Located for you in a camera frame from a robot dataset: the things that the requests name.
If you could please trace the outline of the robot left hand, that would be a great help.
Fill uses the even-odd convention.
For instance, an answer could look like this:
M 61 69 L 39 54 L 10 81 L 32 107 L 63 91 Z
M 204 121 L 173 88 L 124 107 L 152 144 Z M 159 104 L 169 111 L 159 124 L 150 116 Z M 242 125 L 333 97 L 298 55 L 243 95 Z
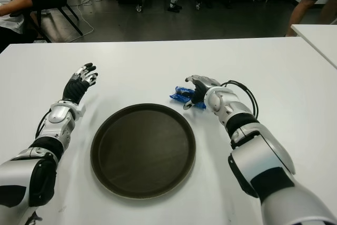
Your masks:
M 93 63 L 87 63 L 74 72 L 65 85 L 62 100 L 79 104 L 88 88 L 96 83 L 98 73 L 95 70 Z

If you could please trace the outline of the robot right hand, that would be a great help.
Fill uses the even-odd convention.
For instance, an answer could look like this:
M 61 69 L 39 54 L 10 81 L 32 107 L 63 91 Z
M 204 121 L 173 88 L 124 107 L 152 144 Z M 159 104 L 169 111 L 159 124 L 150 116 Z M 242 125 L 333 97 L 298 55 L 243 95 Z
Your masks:
M 203 102 L 207 91 L 212 87 L 220 86 L 221 84 L 206 76 L 191 75 L 185 79 L 185 82 L 192 82 L 195 85 L 194 94 L 191 99 L 183 106 L 184 110 L 188 110 L 192 106 Z

